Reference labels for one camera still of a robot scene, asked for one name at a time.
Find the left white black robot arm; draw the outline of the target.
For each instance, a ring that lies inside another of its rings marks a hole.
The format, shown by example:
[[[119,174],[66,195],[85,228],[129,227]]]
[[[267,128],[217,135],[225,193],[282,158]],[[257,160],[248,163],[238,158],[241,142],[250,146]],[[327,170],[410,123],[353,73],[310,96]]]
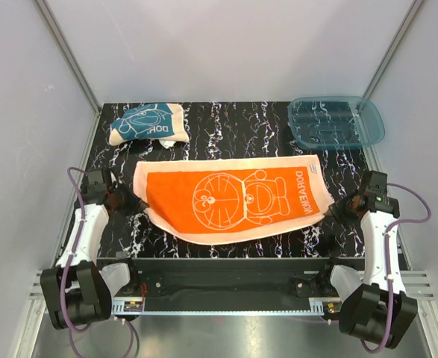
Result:
[[[42,271],[40,287],[53,328],[79,332],[109,319],[116,295],[133,295],[140,289],[132,259],[99,268],[97,258],[110,218],[133,216],[147,205],[109,168],[85,172],[82,184],[72,184],[77,194],[74,224],[54,266]]]

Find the orange Doraemon towel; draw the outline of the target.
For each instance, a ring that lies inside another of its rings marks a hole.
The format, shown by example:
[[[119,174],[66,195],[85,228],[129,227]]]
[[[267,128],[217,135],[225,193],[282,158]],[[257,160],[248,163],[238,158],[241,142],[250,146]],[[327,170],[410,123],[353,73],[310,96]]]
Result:
[[[198,245],[309,227],[334,202],[316,155],[139,161],[133,188],[153,224]]]

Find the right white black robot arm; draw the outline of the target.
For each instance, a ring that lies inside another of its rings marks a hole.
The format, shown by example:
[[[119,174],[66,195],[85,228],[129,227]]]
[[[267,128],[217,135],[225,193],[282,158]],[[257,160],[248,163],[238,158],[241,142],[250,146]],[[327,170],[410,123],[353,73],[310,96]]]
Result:
[[[338,294],[342,301],[340,332],[359,339],[371,354],[396,348],[418,312],[417,301],[407,295],[401,278],[396,237],[402,220],[387,184],[387,174],[367,171],[355,192],[329,206],[327,216],[360,226],[365,268],[358,274],[357,269],[334,262],[318,279],[323,293]]]

